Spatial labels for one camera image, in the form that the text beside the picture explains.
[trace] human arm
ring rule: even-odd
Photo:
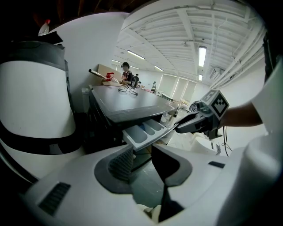
[[[123,80],[121,83],[122,83],[122,84],[131,84],[131,82],[129,82],[129,81],[127,81],[127,80]]]
[[[228,109],[220,121],[220,127],[249,127],[260,124],[262,120],[251,102]]]
[[[134,79],[133,74],[131,72],[129,72],[128,77],[127,77],[126,80],[124,80],[124,82],[129,82],[128,84],[131,84],[133,79]]]

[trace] white pipe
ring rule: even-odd
[[[235,57],[235,59],[233,60],[233,62],[228,66],[228,68],[221,74],[220,77],[218,77],[216,79],[216,81],[210,86],[210,88],[212,89],[213,87],[217,86],[217,84],[219,84],[219,81],[227,74],[227,72],[239,61],[239,59],[244,55],[244,53],[247,51],[247,49],[249,48],[249,46],[252,44],[252,42],[255,40],[256,36],[258,35],[259,31],[261,30],[262,27],[262,23],[261,21],[258,19],[255,22],[254,28],[250,34],[250,36],[248,37],[246,43],[244,44],[244,46],[242,47],[242,49],[239,51],[238,55]]]
[[[234,50],[234,52],[232,53],[232,56],[234,55],[234,53],[238,50],[238,48],[242,45],[243,41],[246,39],[246,37],[251,33],[252,31],[252,27],[249,29],[249,32],[247,32],[246,36],[242,39],[241,43],[238,45],[238,47]]]
[[[224,21],[222,24],[220,24],[220,25],[217,27],[217,29],[216,29],[216,31],[217,31],[216,47],[215,47],[215,51],[214,51],[214,54],[213,54],[212,62],[214,61],[215,53],[216,53],[216,51],[217,51],[217,45],[218,45],[218,29],[219,29],[222,25],[224,25],[226,22],[227,22],[227,18],[225,18],[225,21]]]
[[[225,85],[221,86],[221,88],[229,85],[232,81],[235,81],[236,78],[238,78],[243,73],[245,73],[248,69],[250,69],[254,64],[256,64],[258,61],[260,61],[262,58],[264,58],[264,53],[261,54],[261,56],[259,56],[256,60],[254,60],[251,64],[249,64],[240,74],[236,75],[233,80],[231,80],[230,82],[228,82]]]
[[[217,82],[215,85],[221,84],[226,78],[229,78],[231,75],[233,75],[236,71],[238,71],[255,53],[262,47],[263,44],[263,37],[262,39],[255,45],[255,47],[244,57],[244,59],[235,67],[233,70],[231,70],[227,75],[223,76],[219,82]]]
[[[263,28],[263,29],[261,30],[260,35],[258,36],[258,38],[256,39],[256,41],[248,48],[248,50],[246,51],[246,53],[247,53],[248,51],[250,51],[250,50],[255,46],[255,44],[260,40],[260,38],[262,38],[262,35],[264,36],[264,34],[265,34],[265,28]]]
[[[211,38],[211,47],[210,47],[210,54],[208,58],[208,64],[207,64],[207,69],[204,73],[205,78],[207,77],[207,71],[209,68],[210,60],[211,60],[211,55],[212,55],[212,50],[213,50],[213,42],[214,42],[214,30],[215,30],[215,19],[214,19],[214,13],[212,14],[212,38]]]

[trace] ceiling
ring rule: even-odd
[[[160,0],[125,20],[113,59],[150,71],[158,71],[156,65],[164,73],[193,80],[202,74],[203,83],[212,85],[220,79],[214,86],[220,87],[262,58],[264,33],[255,12],[240,2]],[[199,46],[207,48],[204,67],[199,66]],[[212,76],[214,68],[220,71],[216,76]]]

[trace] fluorescent light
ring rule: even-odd
[[[205,55],[207,53],[207,48],[204,46],[199,47],[199,66],[204,66]]]
[[[144,58],[142,57],[142,56],[139,56],[139,55],[137,55],[137,54],[135,54],[135,53],[133,53],[133,52],[131,52],[131,51],[127,51],[128,53],[130,53],[130,54],[133,54],[134,56],[137,56],[137,57],[139,57],[139,58],[141,58],[141,59],[143,59],[144,60]]]
[[[155,66],[155,68],[157,68],[158,70],[161,70],[161,71],[163,72],[163,70],[162,70],[161,68],[159,68],[159,67],[157,67],[157,66]]]
[[[168,74],[164,74],[164,75],[168,75]],[[175,77],[175,78],[177,78],[177,76],[174,76],[174,75],[168,75],[168,76],[172,76],[172,77]]]
[[[132,68],[135,68],[135,69],[138,69],[138,70],[139,70],[139,68],[136,68],[136,67],[134,67],[134,66],[130,66],[130,67],[132,67]]]

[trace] vent grille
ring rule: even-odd
[[[210,74],[210,79],[212,79],[212,77],[215,75],[215,73],[216,73],[216,70],[213,69],[212,72],[211,72],[211,74]]]
[[[49,215],[53,216],[70,187],[71,185],[65,183],[57,184],[39,204],[39,207]]]

